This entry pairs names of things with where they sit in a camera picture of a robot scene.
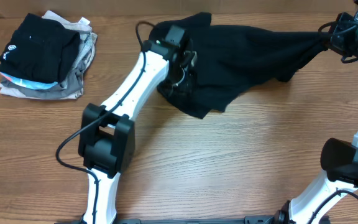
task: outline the white logo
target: white logo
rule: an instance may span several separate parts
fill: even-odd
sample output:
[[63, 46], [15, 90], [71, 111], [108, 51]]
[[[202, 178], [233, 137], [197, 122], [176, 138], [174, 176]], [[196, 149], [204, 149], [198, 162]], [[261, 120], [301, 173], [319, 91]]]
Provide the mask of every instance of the white logo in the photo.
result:
[[16, 45], [10, 45], [10, 46], [8, 47], [8, 49], [9, 49], [9, 50], [14, 50], [14, 49], [16, 49]]
[[3, 58], [4, 60], [6, 60], [6, 55], [7, 55], [7, 54], [9, 54], [9, 52], [5, 52], [4, 55], [2, 56], [2, 58]]

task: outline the black base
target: black base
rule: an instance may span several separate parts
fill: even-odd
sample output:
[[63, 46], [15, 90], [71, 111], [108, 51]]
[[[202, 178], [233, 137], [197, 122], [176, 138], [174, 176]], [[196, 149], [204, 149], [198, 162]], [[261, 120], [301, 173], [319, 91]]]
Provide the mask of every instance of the black base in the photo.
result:
[[[139, 219], [118, 220], [115, 224], [273, 224], [272, 215], [246, 216], [238, 219], [205, 219], [205, 220], [156, 220]], [[329, 217], [323, 217], [320, 224], [331, 224]]]

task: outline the wooden table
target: wooden table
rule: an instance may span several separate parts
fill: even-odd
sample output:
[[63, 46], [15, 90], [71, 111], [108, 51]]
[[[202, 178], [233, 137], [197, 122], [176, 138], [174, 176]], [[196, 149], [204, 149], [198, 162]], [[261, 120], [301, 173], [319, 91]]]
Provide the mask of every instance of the wooden table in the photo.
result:
[[[182, 17], [89, 17], [99, 38], [84, 96], [37, 101], [0, 95], [0, 224], [54, 223], [83, 214], [87, 176], [58, 165], [57, 146], [80, 127], [84, 107], [105, 100], [134, 66], [136, 22]], [[314, 31], [335, 18], [236, 14], [213, 16], [213, 24]], [[0, 19], [0, 54], [21, 21]], [[143, 38], [149, 30], [142, 28]], [[351, 141], [357, 130], [358, 63], [343, 65], [330, 51], [290, 83], [272, 80], [252, 88], [225, 113], [202, 120], [155, 92], [137, 120], [137, 150], [119, 185], [118, 212], [144, 220], [273, 215], [318, 174], [325, 141]], [[76, 139], [62, 157], [80, 166], [77, 147]], [[358, 223], [358, 201], [346, 197], [329, 215], [333, 223]]]

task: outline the folded clothes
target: folded clothes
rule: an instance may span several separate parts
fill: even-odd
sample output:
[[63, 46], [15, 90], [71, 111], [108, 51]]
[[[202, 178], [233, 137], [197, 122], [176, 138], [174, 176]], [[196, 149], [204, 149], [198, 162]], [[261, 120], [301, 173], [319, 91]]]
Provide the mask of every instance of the folded clothes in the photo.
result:
[[29, 88], [13, 84], [12, 82], [6, 79], [2, 79], [1, 84], [4, 87], [15, 88], [19, 90], [21, 93], [23, 93], [25, 96], [31, 98], [38, 98], [43, 100], [59, 100], [64, 97], [68, 97], [71, 94], [83, 88], [81, 80], [79, 80], [78, 77], [81, 76], [84, 70], [85, 70], [84, 63], [80, 63], [78, 67], [71, 70], [70, 73], [67, 75], [66, 88], [64, 88], [61, 85], [55, 85], [48, 90], [31, 90]]
[[80, 33], [78, 55], [72, 63], [71, 70], [64, 81], [48, 90], [31, 90], [20, 85], [15, 85], [15, 83], [9, 80], [2, 79], [0, 94], [41, 100], [77, 99], [83, 94], [83, 75], [94, 58], [94, 45], [98, 36], [91, 32], [92, 28], [87, 24], [70, 23], [52, 11], [47, 11], [42, 18], [59, 21], [66, 28], [75, 29]]
[[196, 83], [191, 93], [158, 91], [182, 112], [204, 118], [224, 111], [241, 93], [271, 78], [288, 82], [321, 51], [317, 32], [272, 32], [248, 26], [211, 26], [211, 14], [199, 13], [156, 25], [149, 39], [164, 38], [172, 25], [186, 29], [197, 52]]
[[22, 86], [25, 88], [29, 88], [31, 90], [47, 90], [51, 87], [53, 87], [54, 85], [57, 84], [57, 82], [53, 82], [53, 83], [40, 83], [40, 82], [34, 82], [34, 81], [30, 81], [30, 80], [24, 80], [21, 78], [16, 78], [13, 77], [11, 75], [5, 74], [3, 72], [0, 72], [0, 74], [7, 80], [9, 80], [11, 83], [14, 83], [18, 86]]
[[28, 14], [0, 56], [0, 72], [34, 82], [62, 82], [78, 55], [80, 35]]

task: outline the wood grain surface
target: wood grain surface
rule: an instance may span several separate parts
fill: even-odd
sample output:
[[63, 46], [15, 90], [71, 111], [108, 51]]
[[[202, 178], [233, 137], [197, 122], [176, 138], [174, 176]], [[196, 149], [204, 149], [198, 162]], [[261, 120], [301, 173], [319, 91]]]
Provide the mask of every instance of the wood grain surface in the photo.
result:
[[354, 11], [351, 0], [0, 0], [0, 14], [20, 18], [52, 10], [62, 16], [129, 16], [223, 13]]
[[[85, 212], [87, 176], [58, 165], [57, 146], [80, 127], [84, 107], [100, 104], [131, 71], [139, 53], [136, 22], [183, 17], [89, 17], [99, 38], [84, 96], [37, 101], [0, 95], [0, 224], [49, 224]], [[316, 31], [335, 18], [335, 13], [222, 14], [213, 16], [213, 24]], [[0, 19], [0, 54], [21, 21]], [[149, 31], [142, 28], [143, 38]], [[119, 185], [118, 212], [144, 220], [273, 215], [316, 177], [325, 141], [351, 141], [357, 130], [358, 63], [343, 65], [330, 51], [291, 82], [252, 88], [225, 113], [202, 120], [155, 92], [137, 119], [137, 149]], [[77, 147], [76, 139], [62, 157], [80, 166]], [[346, 197], [329, 215], [333, 223], [358, 223], [358, 201]]]

